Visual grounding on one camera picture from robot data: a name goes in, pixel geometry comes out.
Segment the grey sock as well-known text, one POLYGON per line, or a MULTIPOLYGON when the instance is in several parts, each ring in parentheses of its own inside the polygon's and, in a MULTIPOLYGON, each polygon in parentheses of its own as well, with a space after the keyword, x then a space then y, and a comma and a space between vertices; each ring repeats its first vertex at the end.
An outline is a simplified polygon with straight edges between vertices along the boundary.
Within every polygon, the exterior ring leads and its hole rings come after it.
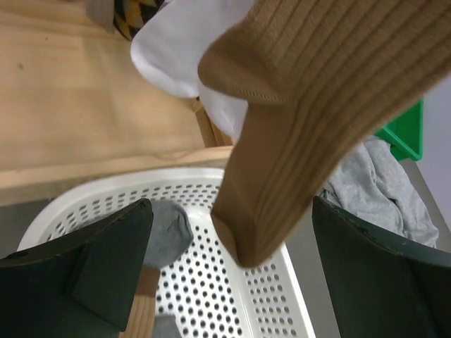
POLYGON ((178 326, 173 315, 155 317, 151 338, 176 338, 179 336, 178 326))
POLYGON ((182 206, 172 201, 152 201, 153 221, 145 266, 164 268, 176 262, 189 248, 193 233, 182 206))

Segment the tan ribbed sock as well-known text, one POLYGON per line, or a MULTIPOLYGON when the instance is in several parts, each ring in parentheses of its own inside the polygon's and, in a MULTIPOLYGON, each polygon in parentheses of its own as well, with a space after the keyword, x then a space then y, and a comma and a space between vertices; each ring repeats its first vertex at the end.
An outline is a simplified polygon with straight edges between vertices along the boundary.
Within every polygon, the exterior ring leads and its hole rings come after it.
POLYGON ((256 2, 198 66, 248 103, 211 212, 235 262, 263 263, 340 160, 449 73, 449 1, 256 2))

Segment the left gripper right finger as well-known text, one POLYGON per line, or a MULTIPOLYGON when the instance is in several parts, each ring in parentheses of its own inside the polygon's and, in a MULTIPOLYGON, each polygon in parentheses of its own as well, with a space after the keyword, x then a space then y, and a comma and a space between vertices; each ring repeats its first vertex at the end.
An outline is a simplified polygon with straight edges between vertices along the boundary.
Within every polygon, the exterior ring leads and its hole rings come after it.
POLYGON ((312 222, 341 337, 449 337, 450 254, 315 197, 312 222))

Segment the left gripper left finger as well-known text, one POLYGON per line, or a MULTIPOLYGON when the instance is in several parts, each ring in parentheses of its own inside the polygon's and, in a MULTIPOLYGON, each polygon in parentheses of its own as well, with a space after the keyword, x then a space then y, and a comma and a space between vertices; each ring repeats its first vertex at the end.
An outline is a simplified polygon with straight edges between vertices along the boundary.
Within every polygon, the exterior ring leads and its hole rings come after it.
POLYGON ((118 337, 152 228, 150 200, 1 259, 2 337, 118 337))

